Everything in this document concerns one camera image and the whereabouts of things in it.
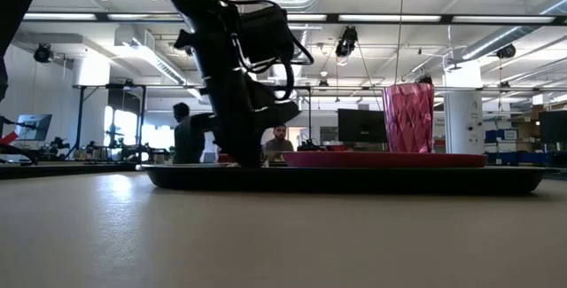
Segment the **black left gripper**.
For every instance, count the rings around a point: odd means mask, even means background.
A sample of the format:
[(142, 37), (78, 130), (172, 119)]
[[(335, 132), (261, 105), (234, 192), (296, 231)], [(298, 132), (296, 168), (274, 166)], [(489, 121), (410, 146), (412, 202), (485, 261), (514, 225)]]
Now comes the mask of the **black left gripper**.
[(217, 144), (241, 167), (259, 167), (262, 132), (297, 117), (298, 105), (289, 99), (278, 101), (271, 87), (238, 69), (198, 70), (213, 108), (198, 117), (198, 128), (216, 133)]

